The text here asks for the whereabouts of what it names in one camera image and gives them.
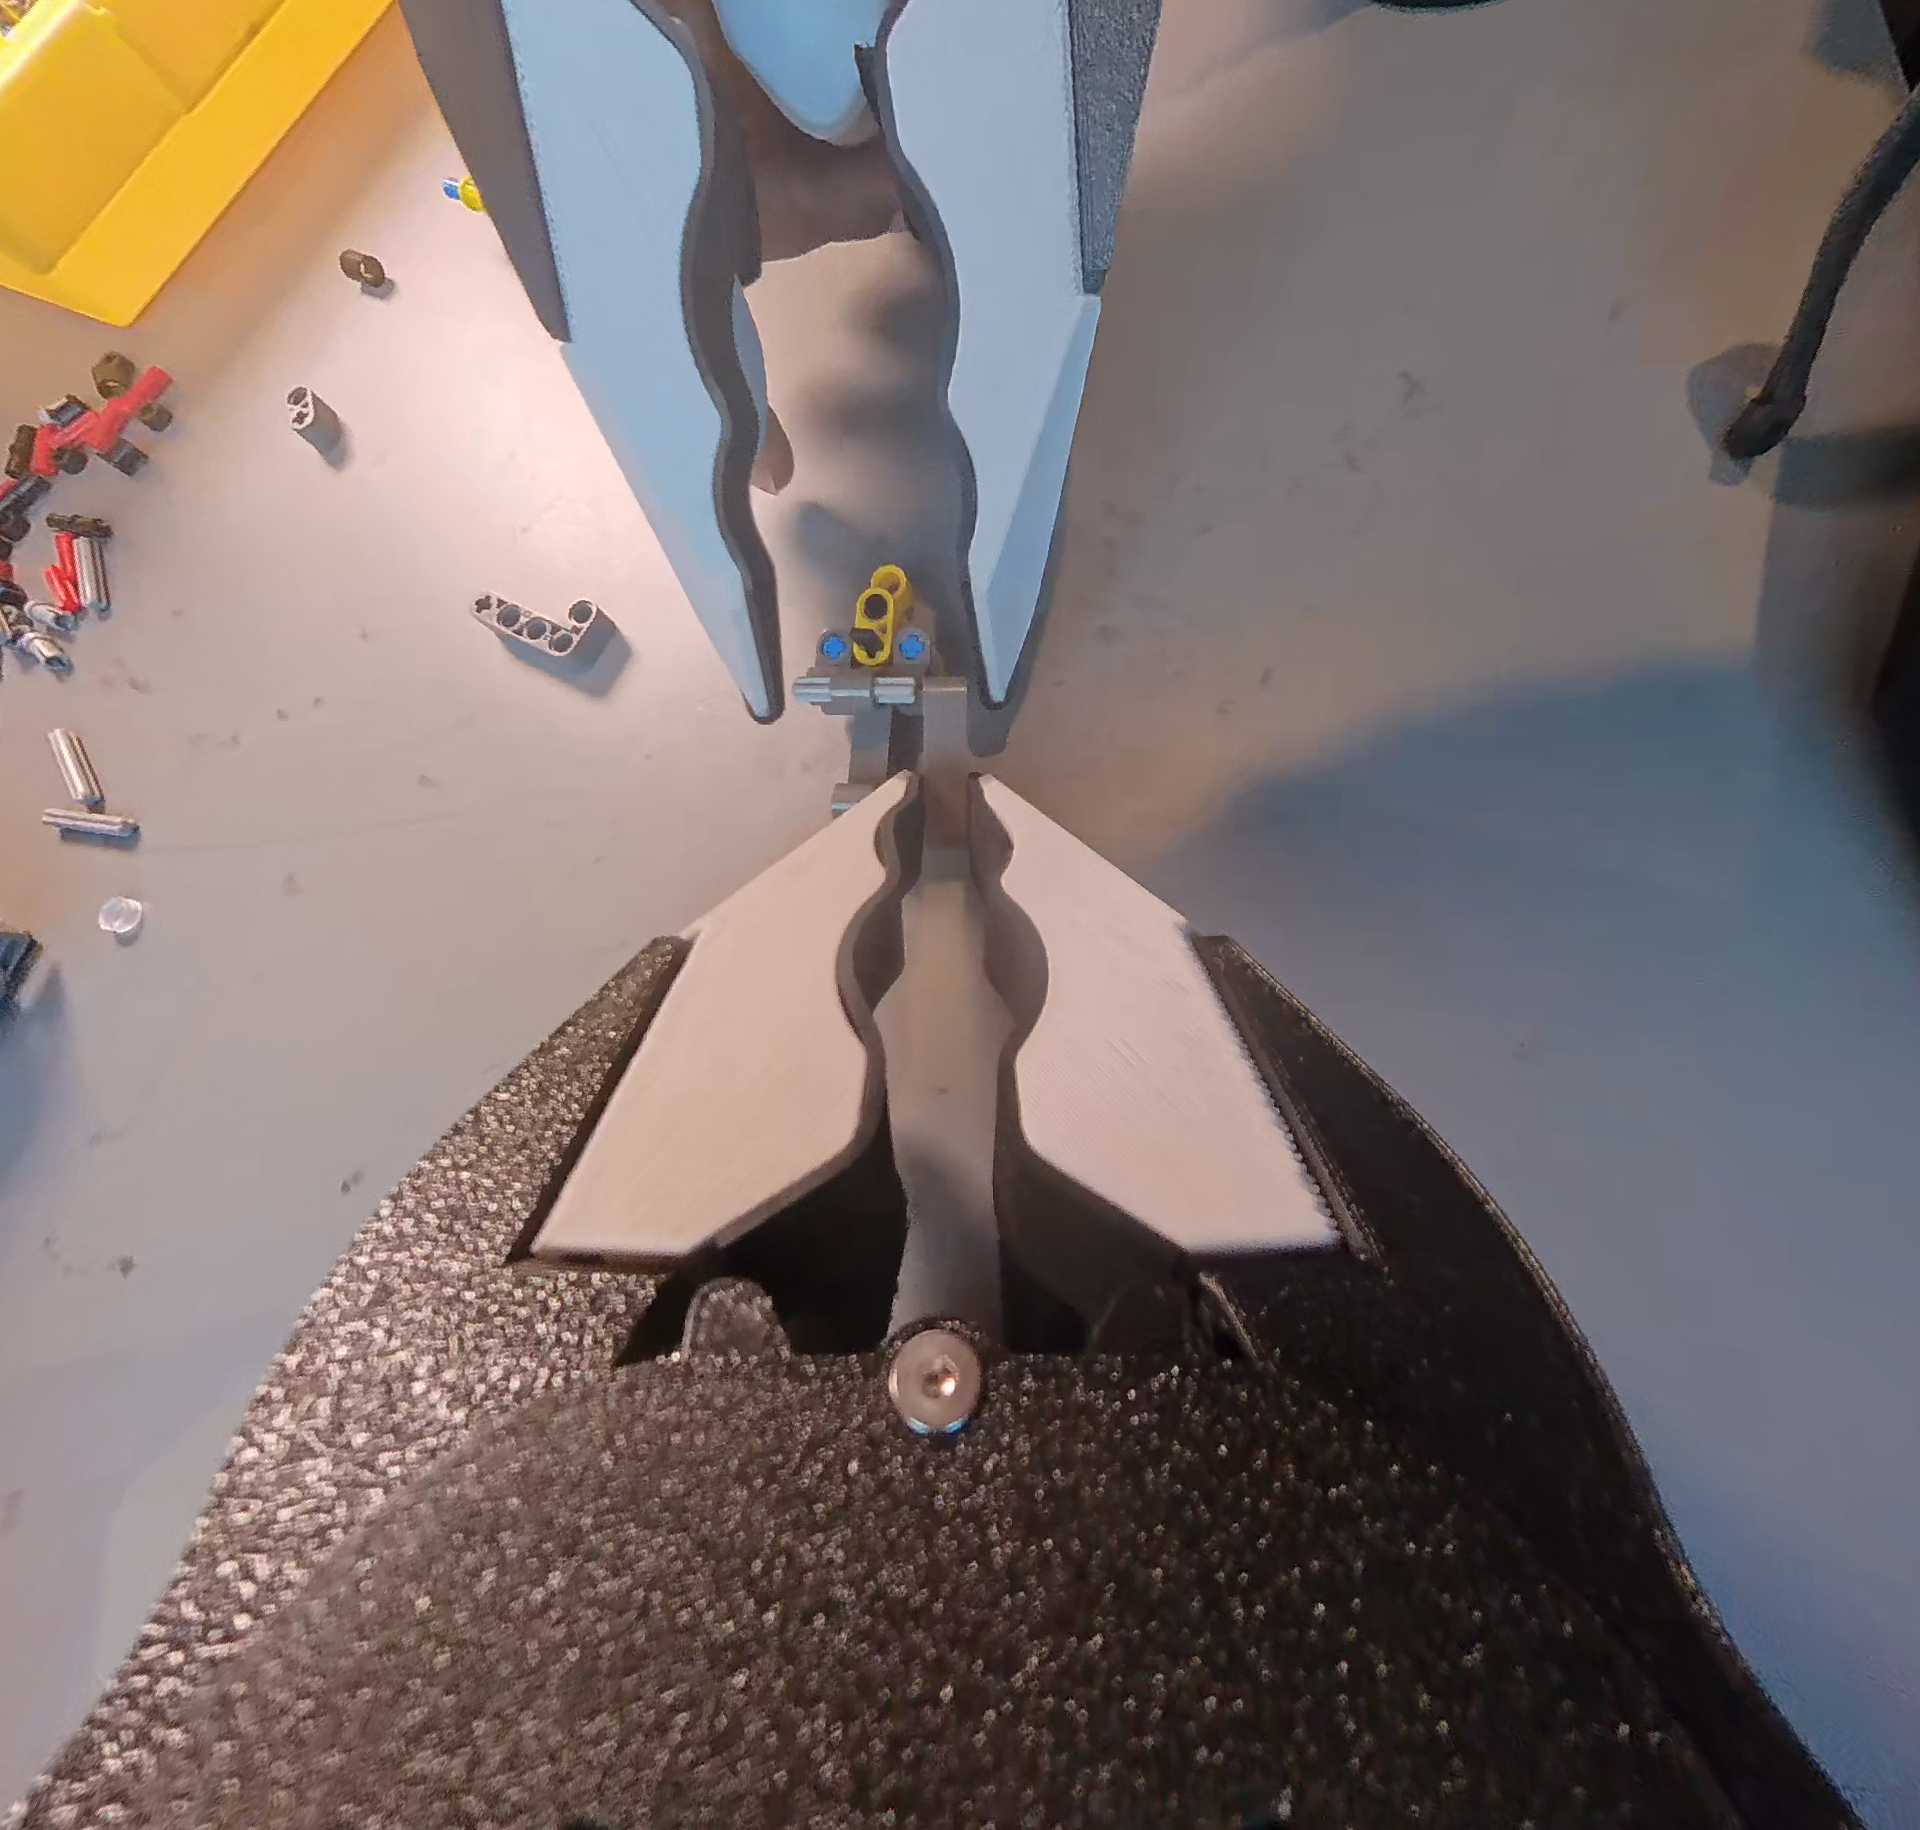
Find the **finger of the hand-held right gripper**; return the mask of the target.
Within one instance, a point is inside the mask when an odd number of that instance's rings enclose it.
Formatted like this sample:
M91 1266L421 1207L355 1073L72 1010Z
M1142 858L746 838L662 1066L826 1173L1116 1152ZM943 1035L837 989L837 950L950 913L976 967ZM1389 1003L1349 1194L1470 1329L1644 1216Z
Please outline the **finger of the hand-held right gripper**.
M959 584L978 693L1013 709L1100 316L1081 270L1070 0L897 0L863 79L909 226L946 284Z
M563 294L563 357L757 723L782 716L754 514L763 378L754 171L662 0L497 0Z

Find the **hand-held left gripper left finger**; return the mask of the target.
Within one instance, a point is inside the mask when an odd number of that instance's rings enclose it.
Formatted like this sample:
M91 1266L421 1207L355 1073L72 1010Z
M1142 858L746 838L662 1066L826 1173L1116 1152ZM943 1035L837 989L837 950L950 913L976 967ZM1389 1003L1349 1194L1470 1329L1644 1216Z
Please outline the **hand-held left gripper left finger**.
M690 922L531 1253L684 1266L850 1168L883 1110L877 1003L915 874L921 780L900 769Z

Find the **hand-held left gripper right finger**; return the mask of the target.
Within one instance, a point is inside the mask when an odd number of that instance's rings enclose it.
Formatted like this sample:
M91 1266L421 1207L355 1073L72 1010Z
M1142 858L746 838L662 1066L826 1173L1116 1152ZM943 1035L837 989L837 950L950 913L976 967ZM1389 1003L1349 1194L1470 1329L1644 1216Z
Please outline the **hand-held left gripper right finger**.
M970 780L970 874L1013 1018L1014 1160L1173 1258L1340 1251L1187 918L999 777Z

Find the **grey yellow toy brick assembly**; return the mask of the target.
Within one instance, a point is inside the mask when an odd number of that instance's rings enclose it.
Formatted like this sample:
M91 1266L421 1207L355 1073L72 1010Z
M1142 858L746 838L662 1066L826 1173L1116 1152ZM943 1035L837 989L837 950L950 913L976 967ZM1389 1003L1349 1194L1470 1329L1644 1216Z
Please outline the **grey yellow toy brick assembly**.
M847 723L850 760L830 813L847 813L897 773L962 773L970 685L939 650L939 615L905 569L881 565L850 615L826 624L794 703Z

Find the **grey angled toy brick beam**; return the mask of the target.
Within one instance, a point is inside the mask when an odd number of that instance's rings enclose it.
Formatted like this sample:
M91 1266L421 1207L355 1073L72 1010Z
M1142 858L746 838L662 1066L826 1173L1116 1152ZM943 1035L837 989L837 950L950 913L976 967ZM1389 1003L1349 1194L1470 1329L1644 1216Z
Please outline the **grey angled toy brick beam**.
M588 665L612 633L612 622L588 596L563 612L534 612L497 590L471 596L468 615L501 644L548 665Z

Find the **yellow plastic parts bin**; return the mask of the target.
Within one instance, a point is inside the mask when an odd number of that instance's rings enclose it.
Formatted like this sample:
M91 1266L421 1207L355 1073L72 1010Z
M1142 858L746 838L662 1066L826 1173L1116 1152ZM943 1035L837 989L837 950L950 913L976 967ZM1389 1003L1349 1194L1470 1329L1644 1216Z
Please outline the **yellow plastic parts bin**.
M83 0L0 51L0 284L131 325L390 0Z

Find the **grey desk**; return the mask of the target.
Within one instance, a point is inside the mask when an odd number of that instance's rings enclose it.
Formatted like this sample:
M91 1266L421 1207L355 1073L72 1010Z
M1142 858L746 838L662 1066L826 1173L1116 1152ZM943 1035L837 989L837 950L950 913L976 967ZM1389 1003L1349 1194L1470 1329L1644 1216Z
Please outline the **grey desk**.
M1787 450L1710 426L1894 90L1869 0L1169 0L1004 753L1506 1200L1876 1827L1915 1827L1915 863L1855 709L1915 557L1913 198ZM842 769L740 713L462 163L388 17L131 332L5 294L5 425L103 350L182 384L151 470L72 497L109 615L5 679L44 943L5 1806L359 1224ZM485 590L612 633L548 665ZM40 821L52 727L141 843Z

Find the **pile of black red pins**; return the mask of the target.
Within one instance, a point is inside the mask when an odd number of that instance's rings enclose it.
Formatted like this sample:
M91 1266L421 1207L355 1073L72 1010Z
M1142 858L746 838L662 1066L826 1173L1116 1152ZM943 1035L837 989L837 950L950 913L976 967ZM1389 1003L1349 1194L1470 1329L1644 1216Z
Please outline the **pile of black red pins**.
M85 394L62 394L5 433L0 470L0 641L44 673L69 673L69 638L109 612L109 523L59 510L91 466L120 478L148 470L143 436L172 426L172 373L106 350Z

